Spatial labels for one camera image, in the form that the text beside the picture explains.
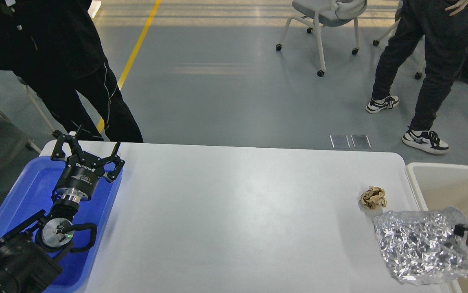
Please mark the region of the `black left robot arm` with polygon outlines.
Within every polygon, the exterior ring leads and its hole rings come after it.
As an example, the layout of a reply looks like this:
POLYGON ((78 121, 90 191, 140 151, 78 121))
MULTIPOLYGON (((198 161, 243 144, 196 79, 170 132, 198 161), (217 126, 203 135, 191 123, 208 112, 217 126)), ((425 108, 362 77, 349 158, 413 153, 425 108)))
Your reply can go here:
POLYGON ((0 293, 75 291, 88 277, 125 161, 53 132, 50 157, 26 165, 0 207, 0 293))

